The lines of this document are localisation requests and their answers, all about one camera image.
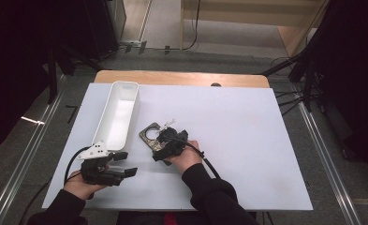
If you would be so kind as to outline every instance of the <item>white plastic tray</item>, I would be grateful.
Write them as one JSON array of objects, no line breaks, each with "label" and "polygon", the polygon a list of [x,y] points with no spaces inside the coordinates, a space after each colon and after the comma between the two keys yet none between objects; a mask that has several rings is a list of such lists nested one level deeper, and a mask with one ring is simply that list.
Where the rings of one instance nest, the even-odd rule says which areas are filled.
[{"label": "white plastic tray", "polygon": [[136,82],[113,83],[93,143],[102,141],[110,151],[125,147],[138,94],[139,85]]}]

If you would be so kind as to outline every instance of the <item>cable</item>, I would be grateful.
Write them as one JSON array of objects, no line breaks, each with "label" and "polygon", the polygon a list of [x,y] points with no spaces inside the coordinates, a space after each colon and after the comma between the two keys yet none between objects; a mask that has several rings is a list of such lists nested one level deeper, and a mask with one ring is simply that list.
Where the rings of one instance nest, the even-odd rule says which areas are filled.
[{"label": "cable", "polygon": [[196,23],[195,23],[195,28],[194,28],[194,30],[195,30],[195,39],[193,40],[192,44],[189,47],[184,48],[184,49],[166,49],[166,48],[165,49],[145,48],[145,49],[160,50],[160,51],[187,51],[187,50],[191,49],[196,44],[196,42],[198,40],[200,2],[201,2],[201,0],[198,1],[198,10],[197,10],[197,13],[196,13]]},{"label": "cable", "polygon": [[77,153],[75,153],[75,155],[73,155],[73,157],[70,159],[70,161],[69,161],[69,163],[67,164],[67,167],[66,167],[66,171],[65,171],[65,177],[64,177],[64,184],[66,184],[66,182],[68,181],[68,173],[69,173],[69,171],[70,171],[70,166],[72,166],[72,163],[73,163],[73,160],[75,160],[75,158],[76,158],[76,156],[78,155],[78,154],[80,154],[81,152],[83,152],[83,151],[85,151],[85,150],[87,150],[87,149],[89,149],[90,147],[83,147],[81,150],[79,150]]},{"label": "cable", "polygon": [[282,113],[282,116],[290,112],[292,109],[294,109],[298,104],[300,104],[300,101],[296,102],[293,106],[291,106],[288,110]]},{"label": "cable", "polygon": [[271,217],[271,214],[269,212],[266,212],[266,215],[268,216],[268,219],[269,221],[271,222],[271,224],[273,225],[273,220],[272,220],[272,217]]},{"label": "cable", "polygon": [[32,198],[31,202],[28,203],[28,205],[25,208],[25,211],[23,212],[23,215],[21,217],[20,220],[20,225],[25,224],[26,221],[26,215],[29,212],[29,208],[31,207],[32,203],[35,201],[35,199],[37,198],[37,196],[41,193],[41,191],[43,191],[44,188],[46,188],[46,186],[48,186],[50,184],[50,181],[52,180],[52,177],[37,191],[37,193],[35,194],[35,196]]},{"label": "cable", "polygon": [[176,138],[170,138],[168,137],[168,139],[170,140],[174,140],[174,141],[177,141],[177,142],[180,142],[180,143],[184,143],[185,145],[191,147],[193,150],[195,150],[199,156],[204,160],[204,162],[207,164],[207,166],[210,168],[210,170],[213,172],[213,175],[216,177],[216,178],[221,178],[221,176],[219,176],[218,172],[216,171],[216,169],[213,167],[213,165],[211,164],[211,162],[204,156],[204,152],[200,152],[200,150],[198,150],[197,147],[193,146],[193,144],[191,144],[190,142],[186,142],[186,141],[183,141],[181,139],[176,139]]},{"label": "cable", "polygon": [[275,94],[277,94],[277,93],[282,93],[282,94],[280,94],[280,95],[278,95],[278,96],[275,96],[276,98],[279,98],[279,97],[282,97],[282,96],[286,96],[286,95],[288,95],[288,94],[299,94],[299,93],[301,93],[302,91],[298,91],[298,92],[274,92]]},{"label": "cable", "polygon": [[271,64],[270,64],[270,68],[272,68],[272,65],[273,65],[273,63],[274,63],[274,61],[276,61],[276,60],[278,60],[278,59],[283,59],[283,58],[286,58],[287,59],[287,61],[288,62],[290,62],[291,64],[293,64],[293,63],[295,63],[295,62],[291,62],[290,61],[290,57],[277,57],[277,58],[275,58],[275,59],[273,59],[272,61],[271,61]]}]

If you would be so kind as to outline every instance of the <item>black cable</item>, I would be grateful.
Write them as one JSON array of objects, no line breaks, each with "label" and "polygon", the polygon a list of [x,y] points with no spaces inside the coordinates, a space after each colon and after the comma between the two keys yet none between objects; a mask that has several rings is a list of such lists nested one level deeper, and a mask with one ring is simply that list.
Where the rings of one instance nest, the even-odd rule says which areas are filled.
[{"label": "black cable", "polygon": [[294,109],[298,104],[300,104],[300,101],[296,102],[293,106],[291,106],[288,110],[282,113],[282,116],[290,112],[292,109]]},{"label": "black cable", "polygon": [[301,93],[302,91],[299,91],[299,92],[274,92],[275,94],[277,94],[277,93],[281,93],[280,95],[277,95],[277,96],[275,96],[276,98],[279,98],[279,97],[282,97],[282,96],[286,96],[286,95],[288,95],[288,94],[299,94],[299,93]]},{"label": "black cable", "polygon": [[278,106],[281,107],[281,106],[284,106],[284,105],[288,105],[290,103],[293,103],[295,101],[301,101],[302,100],[302,97],[296,97],[294,99],[292,99],[291,101],[285,101],[285,102],[282,102],[282,103],[279,103]]},{"label": "black cable", "polygon": [[69,178],[67,178],[67,182],[70,180],[70,179],[72,179],[73,177],[75,177],[75,176],[78,176],[78,175],[80,175],[81,174],[81,172],[78,172],[78,173],[76,173],[76,174],[74,174],[74,175],[72,175],[71,177],[69,177]]},{"label": "black cable", "polygon": [[216,169],[213,167],[213,165],[211,164],[211,162],[204,156],[204,152],[200,152],[200,150],[198,150],[197,147],[193,146],[193,144],[191,144],[190,142],[185,142],[181,139],[176,139],[176,138],[170,138],[168,137],[168,139],[170,140],[174,140],[174,141],[177,141],[177,142],[180,142],[180,143],[184,143],[185,145],[193,148],[193,150],[195,150],[199,156],[204,160],[204,162],[207,164],[207,166],[210,168],[210,170],[213,172],[213,175],[216,177],[216,178],[221,178],[221,176],[219,176],[218,172],[216,171]]},{"label": "black cable", "polygon": [[37,198],[37,196],[41,193],[41,191],[43,191],[44,188],[46,188],[46,186],[48,186],[50,184],[50,181],[52,180],[52,177],[37,191],[37,193],[35,194],[35,196],[32,198],[31,202],[28,203],[28,205],[25,208],[25,211],[23,212],[23,215],[21,217],[20,220],[20,225],[25,224],[26,221],[26,215],[29,212],[29,208],[31,207],[32,203],[35,201],[35,199]]},{"label": "black cable", "polygon": [[67,182],[67,177],[69,176],[70,166],[72,166],[73,161],[75,160],[76,156],[78,156],[81,152],[89,149],[90,147],[83,147],[81,150],[79,150],[73,157],[70,159],[69,163],[67,164],[66,171],[65,171],[65,177],[64,177],[64,184]]},{"label": "black cable", "polygon": [[198,11],[196,13],[196,23],[195,23],[195,39],[193,40],[192,44],[184,49],[157,49],[157,48],[145,48],[145,49],[152,49],[152,50],[161,50],[161,51],[186,51],[191,49],[196,42],[198,41],[198,25],[199,25],[199,13],[200,13],[200,2],[201,0],[198,1]]},{"label": "black cable", "polygon": [[266,212],[266,215],[268,216],[268,219],[271,222],[271,224],[274,225],[271,214],[269,212]]},{"label": "black cable", "polygon": [[283,58],[286,58],[288,60],[288,62],[290,62],[291,64],[293,64],[294,62],[291,62],[289,61],[291,58],[290,57],[277,57],[277,58],[274,58],[272,61],[271,61],[271,64],[270,64],[270,68],[272,68],[272,65],[274,63],[274,61],[278,60],[278,59],[283,59]]}]

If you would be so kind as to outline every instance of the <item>human hand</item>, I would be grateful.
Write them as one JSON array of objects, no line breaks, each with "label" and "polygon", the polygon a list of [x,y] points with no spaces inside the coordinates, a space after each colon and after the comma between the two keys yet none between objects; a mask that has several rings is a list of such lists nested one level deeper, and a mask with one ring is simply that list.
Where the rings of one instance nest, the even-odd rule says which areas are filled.
[{"label": "human hand", "polygon": [[[197,141],[188,142],[199,149]],[[179,156],[168,157],[166,160],[174,164],[180,173],[184,173],[189,167],[202,162],[199,154],[189,146],[186,146]]]},{"label": "human hand", "polygon": [[85,183],[80,172],[75,171],[67,179],[67,182],[64,185],[64,190],[70,192],[71,194],[75,195],[76,197],[82,200],[87,200],[91,194],[106,187],[107,186],[90,185]]}]

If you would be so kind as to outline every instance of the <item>white table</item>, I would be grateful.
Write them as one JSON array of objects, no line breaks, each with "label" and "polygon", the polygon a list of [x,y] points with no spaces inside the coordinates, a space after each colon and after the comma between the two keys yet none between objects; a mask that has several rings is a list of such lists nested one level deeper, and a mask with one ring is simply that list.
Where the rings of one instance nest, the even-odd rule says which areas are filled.
[{"label": "white table", "polygon": [[[110,83],[91,83],[55,171],[43,207],[59,189],[67,163],[91,145]],[[119,187],[96,193],[88,208],[117,210],[193,210],[190,191],[173,166],[154,162],[139,132],[157,122],[176,119],[222,178],[228,180],[246,210],[312,210],[300,168],[272,89],[140,85],[140,108],[125,150],[128,159],[112,165],[138,167]],[[81,162],[75,160],[72,170]]]}]

